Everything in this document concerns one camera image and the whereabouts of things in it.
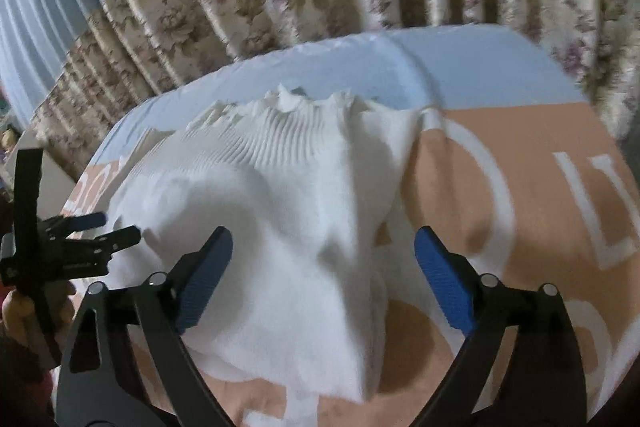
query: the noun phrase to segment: white fabric pile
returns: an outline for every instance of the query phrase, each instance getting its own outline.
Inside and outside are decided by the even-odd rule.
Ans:
[[[164,138],[111,198],[108,230],[143,240],[116,254],[110,288],[137,285],[227,227],[234,252],[183,340],[223,380],[265,378],[362,402],[382,369],[386,294],[372,261],[419,110],[280,88],[217,103]]]

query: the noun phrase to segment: blue gripper pad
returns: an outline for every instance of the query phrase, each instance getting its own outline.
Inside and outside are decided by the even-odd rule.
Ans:
[[[215,241],[209,238],[200,250],[200,253],[204,254],[203,260],[180,292],[178,314],[174,322],[178,333],[183,334],[198,324],[231,261],[233,249],[231,232],[225,229]]]
[[[107,216],[103,212],[86,214],[67,218],[67,230],[71,232],[84,232],[84,230],[98,229],[107,224]]]
[[[473,293],[454,269],[455,254],[447,251],[430,227],[422,227],[415,234],[414,250],[447,321],[452,328],[469,335],[475,327]]]

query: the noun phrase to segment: white sweater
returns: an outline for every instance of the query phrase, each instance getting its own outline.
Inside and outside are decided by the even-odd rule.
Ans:
[[[225,380],[261,377],[366,400],[378,386],[385,287],[374,236],[398,191],[419,111],[280,89],[217,104],[156,145],[111,199],[108,229],[137,225],[110,288],[136,285],[198,250],[219,225],[231,263],[183,340]]]

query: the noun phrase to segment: light blue bedsheet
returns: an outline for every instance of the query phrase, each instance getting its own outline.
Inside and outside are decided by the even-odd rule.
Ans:
[[[215,100],[249,102],[282,84],[312,98],[350,90],[393,108],[509,107],[584,102],[542,49],[495,25],[411,28],[301,44],[147,100],[122,118],[92,158],[131,152],[149,127],[185,127]]]

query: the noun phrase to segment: bed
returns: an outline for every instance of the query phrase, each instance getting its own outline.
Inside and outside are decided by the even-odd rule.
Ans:
[[[361,34],[272,52],[132,110],[95,153],[65,212],[103,210],[104,195],[132,168],[128,159],[149,139],[149,130],[159,131],[153,139],[161,139],[162,132],[185,127],[215,100],[248,101],[284,84],[314,98],[351,89],[395,108],[444,108],[447,130],[426,120],[379,244],[411,252],[414,231],[430,224],[451,250],[483,260],[508,285],[533,288],[553,280],[577,330],[593,416],[640,351],[640,295],[634,283],[640,269],[640,200],[614,141],[580,91],[561,82],[563,75],[539,48],[491,25]],[[490,89],[477,90],[477,82]],[[434,151],[443,138],[454,147],[454,190],[436,188],[443,178]],[[460,210],[457,220],[447,218],[452,206]],[[216,380],[204,371],[237,425],[411,422],[462,340],[434,311],[428,288],[418,298],[407,293],[415,271],[398,268],[402,264],[396,261],[386,266],[396,277],[388,287],[385,366],[376,396],[358,405],[261,380]],[[510,339],[504,344],[507,354]],[[134,342],[149,396],[171,410],[135,334]],[[198,363],[197,353],[191,354]],[[498,357],[480,406],[495,394],[506,359]]]

